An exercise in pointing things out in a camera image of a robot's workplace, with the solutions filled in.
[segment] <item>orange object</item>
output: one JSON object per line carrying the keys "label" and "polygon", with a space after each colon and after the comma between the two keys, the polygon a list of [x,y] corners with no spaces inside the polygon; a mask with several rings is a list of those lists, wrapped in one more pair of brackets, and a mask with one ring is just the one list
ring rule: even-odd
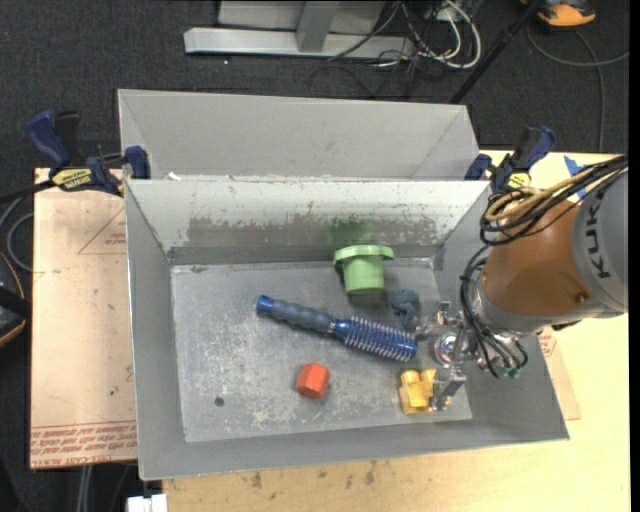
{"label": "orange object", "polygon": [[331,374],[329,370],[318,363],[308,363],[302,367],[296,382],[296,390],[302,396],[318,400],[327,391]]}

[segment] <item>blue brush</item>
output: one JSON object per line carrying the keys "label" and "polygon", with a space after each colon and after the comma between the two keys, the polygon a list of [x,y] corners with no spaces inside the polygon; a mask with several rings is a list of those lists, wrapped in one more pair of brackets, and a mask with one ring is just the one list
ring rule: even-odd
{"label": "blue brush", "polygon": [[327,313],[264,295],[258,299],[257,310],[278,320],[333,334],[347,347],[403,363],[415,356],[418,350],[413,334],[364,318],[354,316],[351,320],[339,320]]}

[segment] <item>green plastic part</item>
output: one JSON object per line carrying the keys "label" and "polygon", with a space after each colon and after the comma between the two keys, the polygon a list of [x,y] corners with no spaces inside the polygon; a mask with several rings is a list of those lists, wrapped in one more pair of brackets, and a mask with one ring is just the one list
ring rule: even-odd
{"label": "green plastic part", "polygon": [[347,293],[365,294],[384,290],[382,262],[394,258],[385,245],[353,245],[335,252],[333,263],[342,270]]}

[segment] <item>cardboard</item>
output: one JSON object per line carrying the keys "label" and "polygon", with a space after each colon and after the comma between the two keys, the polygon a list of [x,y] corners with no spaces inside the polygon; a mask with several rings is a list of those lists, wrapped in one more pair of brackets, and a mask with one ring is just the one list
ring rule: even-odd
{"label": "cardboard", "polygon": [[121,198],[35,195],[32,469],[137,457],[125,236]]}

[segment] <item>blue clamp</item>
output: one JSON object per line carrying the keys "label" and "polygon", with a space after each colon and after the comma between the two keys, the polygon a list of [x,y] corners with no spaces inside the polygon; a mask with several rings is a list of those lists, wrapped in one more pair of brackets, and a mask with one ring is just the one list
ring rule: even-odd
{"label": "blue clamp", "polygon": [[[85,165],[70,165],[71,153],[56,133],[54,119],[53,111],[47,110],[36,115],[27,125],[27,135],[33,145],[54,160],[55,165],[49,169],[50,182],[67,192],[95,190],[121,196],[122,180],[103,167],[102,158],[89,157]],[[140,146],[127,148],[125,154],[116,156],[116,159],[129,164],[131,177],[151,177],[147,154]]]}
{"label": "blue clamp", "polygon": [[530,181],[529,171],[551,151],[556,136],[546,126],[525,128],[513,155],[507,153],[498,166],[491,164],[491,158],[480,154],[473,161],[465,180],[478,180],[485,171],[491,173],[491,191],[502,194],[509,188],[517,188]]}

